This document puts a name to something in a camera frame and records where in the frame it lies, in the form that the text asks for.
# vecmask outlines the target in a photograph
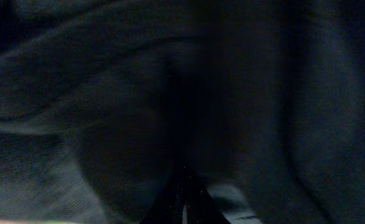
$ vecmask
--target dark fabric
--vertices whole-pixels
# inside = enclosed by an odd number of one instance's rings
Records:
[[[180,157],[231,223],[365,223],[365,2],[0,1],[0,219],[140,222]]]

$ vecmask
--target fabric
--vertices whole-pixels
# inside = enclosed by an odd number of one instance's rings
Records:
[[[180,154],[231,223],[365,223],[365,2],[0,1],[0,220],[139,223]]]

